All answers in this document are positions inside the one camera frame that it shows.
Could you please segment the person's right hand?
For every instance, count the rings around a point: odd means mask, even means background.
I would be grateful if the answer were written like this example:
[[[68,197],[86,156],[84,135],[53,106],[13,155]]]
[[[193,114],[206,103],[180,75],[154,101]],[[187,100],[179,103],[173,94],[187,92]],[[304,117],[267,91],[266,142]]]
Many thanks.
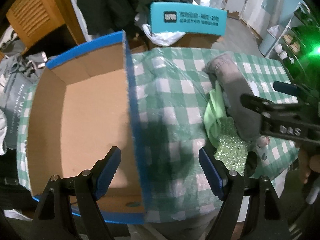
[[[311,172],[320,172],[319,154],[309,156],[306,150],[301,146],[298,154],[299,176],[303,184],[308,182]]]

